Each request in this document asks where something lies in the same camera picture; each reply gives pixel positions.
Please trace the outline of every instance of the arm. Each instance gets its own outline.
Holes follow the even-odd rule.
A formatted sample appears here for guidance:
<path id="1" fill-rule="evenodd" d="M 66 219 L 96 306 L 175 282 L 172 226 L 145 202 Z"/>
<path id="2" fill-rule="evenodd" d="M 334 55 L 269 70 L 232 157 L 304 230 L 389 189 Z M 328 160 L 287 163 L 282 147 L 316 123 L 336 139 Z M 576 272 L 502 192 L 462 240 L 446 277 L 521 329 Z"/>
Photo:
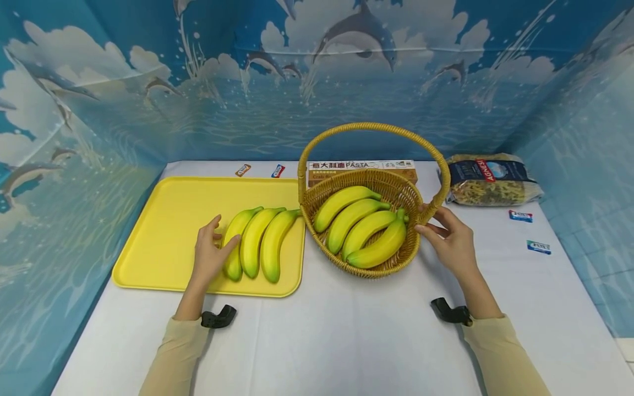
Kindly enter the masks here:
<path id="1" fill-rule="evenodd" d="M 489 396 L 550 396 L 513 326 L 502 313 L 476 262 L 473 231 L 447 208 L 434 216 L 444 227 L 417 225 L 438 259 L 456 277 L 473 317 L 463 326 Z"/>
<path id="2" fill-rule="evenodd" d="M 167 323 L 163 342 L 143 382 L 139 396 L 189 396 L 191 378 L 207 341 L 209 329 L 200 325 L 202 304 L 211 281 L 220 272 L 229 253 L 240 242 L 231 238 L 218 249 L 213 240 L 220 216 L 198 231 L 194 268 L 174 317 Z"/>

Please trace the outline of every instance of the black hook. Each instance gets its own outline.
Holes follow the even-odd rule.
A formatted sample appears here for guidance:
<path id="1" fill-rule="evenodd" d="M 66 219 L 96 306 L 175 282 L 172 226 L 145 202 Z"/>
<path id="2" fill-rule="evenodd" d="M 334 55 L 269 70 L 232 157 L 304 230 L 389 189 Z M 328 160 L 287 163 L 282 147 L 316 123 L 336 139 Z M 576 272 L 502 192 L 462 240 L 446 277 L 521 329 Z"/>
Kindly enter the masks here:
<path id="1" fill-rule="evenodd" d="M 469 314 L 469 309 L 464 305 L 451 308 L 443 297 L 432 300 L 431 304 L 436 315 L 438 315 L 442 321 L 447 323 L 462 323 L 465 326 L 471 326 L 471 315 Z"/>
<path id="2" fill-rule="evenodd" d="M 238 311 L 230 305 L 225 305 L 218 315 L 205 311 L 202 313 L 202 322 L 200 324 L 210 329 L 221 329 L 231 324 L 237 312 Z"/>

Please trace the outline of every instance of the woven basket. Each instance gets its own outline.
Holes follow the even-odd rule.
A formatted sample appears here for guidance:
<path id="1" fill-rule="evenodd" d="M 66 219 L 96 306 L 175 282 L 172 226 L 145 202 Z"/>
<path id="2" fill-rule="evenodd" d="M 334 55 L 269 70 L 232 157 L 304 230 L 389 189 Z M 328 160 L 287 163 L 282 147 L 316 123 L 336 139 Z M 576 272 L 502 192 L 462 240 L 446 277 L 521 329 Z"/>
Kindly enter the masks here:
<path id="1" fill-rule="evenodd" d="M 441 189 L 427 205 L 424 212 L 421 213 L 418 211 L 419 206 L 423 203 L 423 199 L 421 198 L 418 189 L 403 176 L 386 170 L 352 170 L 321 181 L 316 186 L 306 190 L 306 165 L 308 155 L 311 150 L 319 142 L 329 136 L 356 129 L 384 131 L 404 136 L 429 151 L 438 163 L 438 166 L 440 166 Z M 317 242 L 321 251 L 324 252 L 330 261 L 332 261 L 337 267 L 362 278 L 382 278 L 384 276 L 394 274 L 395 272 L 405 268 L 414 259 L 414 256 L 418 252 L 418 247 L 420 246 L 420 236 L 416 230 L 414 230 L 414 226 L 416 224 L 426 224 L 432 218 L 434 213 L 436 213 L 438 208 L 443 204 L 445 197 L 447 197 L 450 186 L 450 175 L 447 163 L 445 162 L 442 154 L 440 154 L 433 145 L 422 137 L 407 131 L 406 129 L 389 124 L 380 124 L 377 122 L 353 122 L 351 124 L 344 124 L 331 128 L 316 136 L 302 152 L 302 156 L 299 159 L 297 177 L 299 179 L 299 206 L 302 210 L 306 226 L 315 239 L 315 242 Z M 333 193 L 350 186 L 366 186 L 372 191 L 381 194 L 381 200 L 391 203 L 392 208 L 403 207 L 406 210 L 406 213 L 410 216 L 410 221 L 407 225 L 405 242 L 401 246 L 400 250 L 388 261 L 371 269 L 353 267 L 341 259 L 341 253 L 338 255 L 330 253 L 325 245 L 328 230 L 322 233 L 317 233 L 313 227 L 314 216 L 317 213 L 317 210 L 321 207 L 321 204 L 323 204 Z M 372 236 L 368 243 L 374 242 L 381 233 L 382 231 Z"/>

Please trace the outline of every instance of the yellow banana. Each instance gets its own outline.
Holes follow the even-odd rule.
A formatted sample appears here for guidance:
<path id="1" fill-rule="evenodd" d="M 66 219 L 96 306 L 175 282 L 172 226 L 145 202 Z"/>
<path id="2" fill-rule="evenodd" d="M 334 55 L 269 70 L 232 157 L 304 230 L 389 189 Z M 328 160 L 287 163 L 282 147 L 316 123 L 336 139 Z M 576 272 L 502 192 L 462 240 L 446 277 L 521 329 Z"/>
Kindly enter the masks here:
<path id="1" fill-rule="evenodd" d="M 339 250 L 344 245 L 348 231 L 357 221 L 378 210 L 389 210 L 390 206 L 387 202 L 379 202 L 372 198 L 366 198 L 350 204 L 337 215 L 330 226 L 330 230 L 328 230 L 328 236 L 326 237 L 328 250 L 332 254 L 339 253 Z"/>
<path id="2" fill-rule="evenodd" d="M 233 220 L 229 223 L 227 230 L 224 232 L 223 242 L 221 246 L 225 246 L 227 242 L 233 238 L 235 235 L 244 232 L 244 229 L 247 227 L 247 224 L 258 213 L 260 210 L 264 208 L 257 207 L 253 209 L 243 210 L 242 212 L 235 215 Z M 236 246 L 235 249 L 229 254 L 227 261 L 224 263 L 224 274 L 227 275 L 227 278 L 231 279 L 234 282 L 237 282 L 242 278 L 242 266 L 240 265 L 240 245 Z"/>
<path id="3" fill-rule="evenodd" d="M 345 261 L 350 253 L 363 248 L 371 236 L 387 228 L 394 219 L 396 213 L 389 210 L 380 210 L 361 219 L 346 236 L 344 247 L 341 249 L 341 259 Z"/>
<path id="4" fill-rule="evenodd" d="M 318 233 L 326 231 L 337 213 L 351 203 L 365 198 L 378 201 L 381 199 L 381 195 L 364 186 L 352 186 L 337 191 L 322 204 L 315 214 L 313 221 L 315 231 Z"/>
<path id="5" fill-rule="evenodd" d="M 277 283 L 280 280 L 281 243 L 300 214 L 299 209 L 280 212 L 264 232 L 260 246 L 260 265 L 264 277 L 271 283 Z"/>
<path id="6" fill-rule="evenodd" d="M 401 248 L 405 241 L 406 228 L 404 221 L 405 211 L 399 209 L 396 219 L 387 226 L 376 242 L 356 252 L 352 252 L 346 258 L 348 264 L 357 268 L 372 268 L 387 261 Z"/>
<path id="7" fill-rule="evenodd" d="M 273 217 L 283 210 L 286 210 L 286 208 L 269 208 L 261 210 L 253 216 L 242 234 L 242 242 L 240 243 L 240 263 L 242 264 L 242 270 L 244 273 L 251 279 L 255 278 L 260 270 L 260 242 L 262 241 L 264 231 L 271 220 L 273 220 Z"/>

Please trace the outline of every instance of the white tablecloth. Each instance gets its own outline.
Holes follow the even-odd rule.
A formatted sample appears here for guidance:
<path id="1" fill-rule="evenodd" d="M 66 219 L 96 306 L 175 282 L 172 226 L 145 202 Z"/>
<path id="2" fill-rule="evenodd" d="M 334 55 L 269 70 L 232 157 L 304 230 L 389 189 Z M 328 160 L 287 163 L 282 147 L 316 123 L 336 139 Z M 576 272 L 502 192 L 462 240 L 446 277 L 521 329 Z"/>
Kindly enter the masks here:
<path id="1" fill-rule="evenodd" d="M 242 162 L 170 163 L 163 177 L 231 176 Z M 251 162 L 247 177 L 277 163 Z M 297 177 L 297 162 L 282 162 Z M 436 165 L 416 164 L 425 201 L 439 188 Z M 633 395 L 634 376 L 539 205 L 508 219 L 503 208 L 452 205 L 475 231 L 479 265 L 554 396 Z M 532 252 L 526 240 L 550 244 Z M 53 392 L 136 395 L 180 300 L 179 293 L 108 283 Z M 480 395 L 477 369 L 457 326 L 429 302 L 463 304 L 456 281 L 423 240 L 403 271 L 364 280 L 340 271 L 306 235 L 304 274 L 283 299 L 208 295 L 205 310 L 238 310 L 215 331 L 200 361 L 195 395 Z"/>

